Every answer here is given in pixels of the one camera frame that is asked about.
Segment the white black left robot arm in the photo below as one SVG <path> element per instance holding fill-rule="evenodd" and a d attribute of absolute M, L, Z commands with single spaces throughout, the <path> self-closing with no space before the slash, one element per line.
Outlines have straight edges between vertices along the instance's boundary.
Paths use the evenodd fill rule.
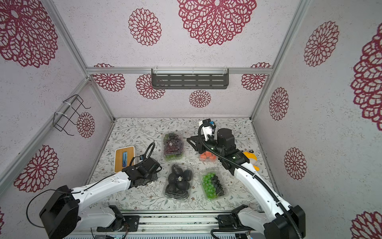
<path fill-rule="evenodd" d="M 95 227 L 107 232 L 126 229 L 124 215 L 115 205 L 99 210 L 88 207 L 109 195 L 154 181 L 161 169 L 160 163 L 149 157 L 98 182 L 72 189 L 59 187 L 39 213 L 48 237 L 63 239 L 76 229 Z"/>

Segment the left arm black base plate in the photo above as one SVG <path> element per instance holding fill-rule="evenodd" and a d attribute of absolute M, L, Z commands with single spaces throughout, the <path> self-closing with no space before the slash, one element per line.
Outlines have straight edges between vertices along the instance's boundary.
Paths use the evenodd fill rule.
<path fill-rule="evenodd" d="M 140 216 L 138 215 L 127 215 L 124 219 L 117 218 L 114 222 L 104 228 L 97 227 L 97 232 L 137 232 L 139 226 Z"/>

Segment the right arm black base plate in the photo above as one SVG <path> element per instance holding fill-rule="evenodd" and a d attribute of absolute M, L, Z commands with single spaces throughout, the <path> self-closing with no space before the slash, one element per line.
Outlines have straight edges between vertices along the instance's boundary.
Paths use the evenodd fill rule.
<path fill-rule="evenodd" d="M 220 214 L 216 217 L 219 229 L 222 231 L 242 231 L 248 229 L 236 214 Z"/>

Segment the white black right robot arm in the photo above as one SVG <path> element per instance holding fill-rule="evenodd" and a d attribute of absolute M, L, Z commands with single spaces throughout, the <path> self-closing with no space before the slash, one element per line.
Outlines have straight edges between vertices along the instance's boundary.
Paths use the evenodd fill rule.
<path fill-rule="evenodd" d="M 292 206 L 278 195 L 250 163 L 249 158 L 237 149 L 232 131 L 221 128 L 214 134 L 205 136 L 203 128 L 198 134 L 187 138 L 195 151 L 214 154 L 223 167 L 237 178 L 253 195 L 262 208 L 262 212 L 252 210 L 246 205 L 234 209 L 236 231 L 254 230 L 267 239 L 303 239 L 306 236 L 305 212 L 299 206 Z"/>

